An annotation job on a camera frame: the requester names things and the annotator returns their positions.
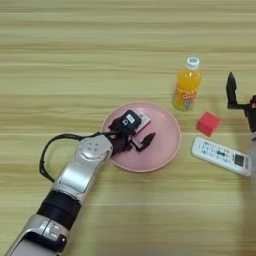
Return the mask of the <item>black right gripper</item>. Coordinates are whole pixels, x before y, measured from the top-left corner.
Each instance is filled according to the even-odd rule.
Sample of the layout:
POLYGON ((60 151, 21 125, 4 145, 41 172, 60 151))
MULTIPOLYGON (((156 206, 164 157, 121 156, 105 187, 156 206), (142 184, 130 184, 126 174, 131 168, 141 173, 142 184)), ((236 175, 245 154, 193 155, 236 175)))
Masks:
MULTIPOLYGON (((228 107, 234 108, 238 105, 236 100, 236 80, 232 72, 229 73, 226 93, 228 98, 228 107)), ((244 110, 245 117, 248 119, 249 127, 252 132, 256 132, 256 95, 254 95, 248 104, 240 104, 239 107, 244 110)))

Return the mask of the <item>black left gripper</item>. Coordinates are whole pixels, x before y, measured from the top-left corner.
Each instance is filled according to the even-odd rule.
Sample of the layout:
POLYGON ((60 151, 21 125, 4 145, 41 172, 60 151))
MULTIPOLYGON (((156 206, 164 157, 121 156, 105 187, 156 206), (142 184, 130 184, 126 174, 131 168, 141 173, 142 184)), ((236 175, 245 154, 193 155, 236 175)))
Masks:
MULTIPOLYGON (((113 146, 112 154, 121 153, 130 150, 129 138, 136 133, 136 129, 142 120, 137 114, 123 114, 114 119, 108 126, 109 132, 107 138, 113 146)), ((145 150, 154 139, 156 133, 148 134, 142 141, 134 140, 134 145, 138 152, 145 150)))

